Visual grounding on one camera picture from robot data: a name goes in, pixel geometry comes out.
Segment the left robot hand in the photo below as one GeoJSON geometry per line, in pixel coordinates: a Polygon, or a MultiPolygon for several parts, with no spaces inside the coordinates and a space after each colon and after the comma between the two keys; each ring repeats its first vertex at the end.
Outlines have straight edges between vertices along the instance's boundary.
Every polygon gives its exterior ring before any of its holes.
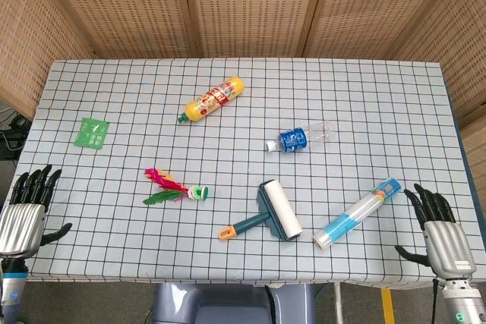
{"type": "Polygon", "coordinates": [[[14,183],[11,199],[0,213],[0,259],[27,259],[39,248],[63,238],[72,228],[71,223],[46,234],[46,216],[60,169],[51,165],[23,173],[14,183]]]}

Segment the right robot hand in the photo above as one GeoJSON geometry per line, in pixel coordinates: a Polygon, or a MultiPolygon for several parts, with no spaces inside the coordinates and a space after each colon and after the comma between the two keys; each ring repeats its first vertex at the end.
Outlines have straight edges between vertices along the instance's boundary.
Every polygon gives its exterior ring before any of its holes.
{"type": "Polygon", "coordinates": [[[470,279],[477,268],[462,226],[456,221],[447,199],[420,184],[415,190],[404,190],[415,211],[426,246],[426,254],[410,253],[396,245],[396,252],[404,259],[432,269],[445,281],[470,279]]]}

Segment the feather shuttlecock toy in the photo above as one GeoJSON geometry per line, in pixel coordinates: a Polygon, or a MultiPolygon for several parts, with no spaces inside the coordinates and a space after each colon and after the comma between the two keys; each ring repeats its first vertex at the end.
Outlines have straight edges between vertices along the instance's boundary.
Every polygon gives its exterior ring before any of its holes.
{"type": "Polygon", "coordinates": [[[157,184],[161,191],[151,195],[144,200],[146,206],[152,206],[165,201],[176,201],[184,198],[203,201],[208,198],[209,188],[205,185],[185,186],[175,181],[169,174],[158,168],[148,168],[144,175],[153,183],[157,184]]]}

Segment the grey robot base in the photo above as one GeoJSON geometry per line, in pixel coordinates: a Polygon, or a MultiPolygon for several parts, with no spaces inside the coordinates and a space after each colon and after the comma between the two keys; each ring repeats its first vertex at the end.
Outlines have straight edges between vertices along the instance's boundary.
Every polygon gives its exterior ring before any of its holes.
{"type": "Polygon", "coordinates": [[[316,324],[309,284],[157,285],[150,324],[316,324]]]}

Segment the grid checked tablecloth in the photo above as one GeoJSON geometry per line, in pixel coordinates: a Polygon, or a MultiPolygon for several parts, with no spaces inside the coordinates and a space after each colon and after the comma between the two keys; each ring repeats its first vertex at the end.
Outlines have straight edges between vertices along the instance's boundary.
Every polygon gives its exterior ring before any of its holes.
{"type": "Polygon", "coordinates": [[[53,62],[16,172],[62,171],[46,218],[72,228],[27,261],[31,281],[431,283],[403,260],[425,253],[398,193],[330,248],[319,231],[387,178],[443,194],[486,282],[486,226],[437,63],[329,58],[172,58],[53,62]],[[196,98],[239,77],[245,90],[199,121],[178,123],[196,98]],[[102,149],[74,145],[83,118],[109,122],[102,149]],[[281,131],[329,121],[335,134],[293,153],[266,152],[281,131]],[[158,168],[188,198],[146,206],[158,168]],[[229,240],[224,228],[259,214],[257,191],[277,180],[302,227],[281,241],[259,224],[229,240]]]}

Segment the blue white plastic wrap roll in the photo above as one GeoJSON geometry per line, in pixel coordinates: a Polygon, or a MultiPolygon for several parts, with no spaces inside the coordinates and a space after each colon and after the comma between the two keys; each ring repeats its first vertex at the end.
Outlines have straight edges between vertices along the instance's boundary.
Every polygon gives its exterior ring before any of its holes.
{"type": "Polygon", "coordinates": [[[312,239],[321,250],[336,243],[350,231],[360,225],[371,213],[401,190],[400,183],[395,178],[388,178],[377,185],[368,195],[345,210],[326,227],[317,231],[312,239]]]}

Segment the green packet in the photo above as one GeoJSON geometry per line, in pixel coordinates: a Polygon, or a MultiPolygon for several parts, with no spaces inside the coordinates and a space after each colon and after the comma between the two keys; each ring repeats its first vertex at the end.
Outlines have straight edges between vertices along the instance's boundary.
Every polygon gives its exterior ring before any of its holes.
{"type": "Polygon", "coordinates": [[[83,118],[80,130],[74,140],[74,145],[79,147],[102,149],[109,122],[91,118],[83,118]]]}

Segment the teal lint roller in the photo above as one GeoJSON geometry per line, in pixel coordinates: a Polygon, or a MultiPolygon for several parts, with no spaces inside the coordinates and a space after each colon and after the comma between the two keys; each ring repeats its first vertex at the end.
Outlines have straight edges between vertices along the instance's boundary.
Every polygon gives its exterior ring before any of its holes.
{"type": "Polygon", "coordinates": [[[257,202],[258,215],[224,228],[219,232],[219,239],[232,239],[259,224],[266,225],[270,233],[281,241],[291,241],[301,235],[302,227],[277,180],[268,180],[259,185],[257,202]]]}

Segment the clear bottle blue label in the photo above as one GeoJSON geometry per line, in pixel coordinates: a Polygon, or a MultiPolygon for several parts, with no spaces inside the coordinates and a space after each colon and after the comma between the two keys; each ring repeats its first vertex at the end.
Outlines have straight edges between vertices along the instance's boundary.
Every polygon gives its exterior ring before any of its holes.
{"type": "Polygon", "coordinates": [[[281,131],[272,140],[265,141],[266,152],[293,153],[306,149],[312,143],[324,143],[335,134],[329,121],[319,121],[304,127],[281,131]]]}

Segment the yellow plastic bottle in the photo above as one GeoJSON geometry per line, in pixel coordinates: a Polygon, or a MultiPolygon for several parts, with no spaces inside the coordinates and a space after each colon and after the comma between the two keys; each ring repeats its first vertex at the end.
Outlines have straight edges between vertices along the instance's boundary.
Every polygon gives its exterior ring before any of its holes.
{"type": "Polygon", "coordinates": [[[178,123],[199,121],[241,95],[244,90],[243,81],[239,77],[231,77],[187,104],[178,116],[178,123]]]}

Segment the bamboo folding screen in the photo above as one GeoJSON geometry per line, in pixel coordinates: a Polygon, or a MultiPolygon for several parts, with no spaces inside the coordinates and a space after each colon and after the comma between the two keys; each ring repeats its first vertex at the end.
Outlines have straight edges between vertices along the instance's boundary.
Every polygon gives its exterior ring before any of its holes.
{"type": "Polygon", "coordinates": [[[186,56],[436,61],[486,203],[486,0],[0,0],[0,101],[28,118],[55,60],[186,56]]]}

